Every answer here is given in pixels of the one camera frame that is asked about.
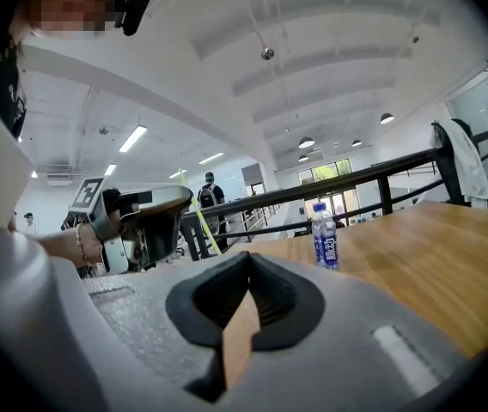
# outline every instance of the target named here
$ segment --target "wooden tabletop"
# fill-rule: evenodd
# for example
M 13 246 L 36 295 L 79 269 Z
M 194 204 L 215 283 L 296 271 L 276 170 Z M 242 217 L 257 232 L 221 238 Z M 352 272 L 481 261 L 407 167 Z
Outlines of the wooden tabletop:
M 338 249 L 344 273 L 387 290 L 467 356 L 488 346 L 488 211 L 419 203 L 339 229 Z M 310 236 L 238 244 L 231 251 L 315 264 Z

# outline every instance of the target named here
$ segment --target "cap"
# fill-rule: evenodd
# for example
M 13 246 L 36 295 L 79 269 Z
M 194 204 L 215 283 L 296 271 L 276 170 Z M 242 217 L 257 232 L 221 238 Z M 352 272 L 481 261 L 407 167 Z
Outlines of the cap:
M 319 212 L 320 210 L 326 210 L 326 203 L 315 203 L 313 205 L 314 212 Z

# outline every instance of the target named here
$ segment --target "bracelet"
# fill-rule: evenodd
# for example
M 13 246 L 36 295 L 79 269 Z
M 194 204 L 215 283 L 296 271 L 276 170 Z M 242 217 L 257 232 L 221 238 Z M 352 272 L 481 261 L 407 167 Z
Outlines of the bracelet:
M 86 252 L 83 251 L 83 244 L 82 244 L 82 239 L 80 238 L 80 227 L 82 226 L 82 223 L 78 223 L 76 226 L 76 243 L 78 244 L 78 247 L 80 247 L 80 253 L 82 254 L 82 261 L 85 261 L 86 264 L 89 263 L 88 260 L 88 255 L 86 255 Z

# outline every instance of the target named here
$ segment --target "plastic bottle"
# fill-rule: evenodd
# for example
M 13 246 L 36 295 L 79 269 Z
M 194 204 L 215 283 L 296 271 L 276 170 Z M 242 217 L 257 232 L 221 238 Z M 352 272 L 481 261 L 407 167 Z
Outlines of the plastic bottle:
M 325 203 L 313 205 L 313 239 L 316 251 L 316 263 L 319 267 L 339 270 L 339 254 L 336 235 L 336 223 L 326 210 Z

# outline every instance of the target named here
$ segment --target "black sleeve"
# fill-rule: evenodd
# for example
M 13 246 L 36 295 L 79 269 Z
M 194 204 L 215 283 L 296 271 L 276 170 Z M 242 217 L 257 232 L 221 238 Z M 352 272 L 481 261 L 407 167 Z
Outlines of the black sleeve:
M 225 194 L 223 194 L 223 189 L 221 189 L 217 185 L 215 188 L 213 188 L 213 194 L 216 196 L 217 201 L 221 200 L 222 198 L 225 198 Z

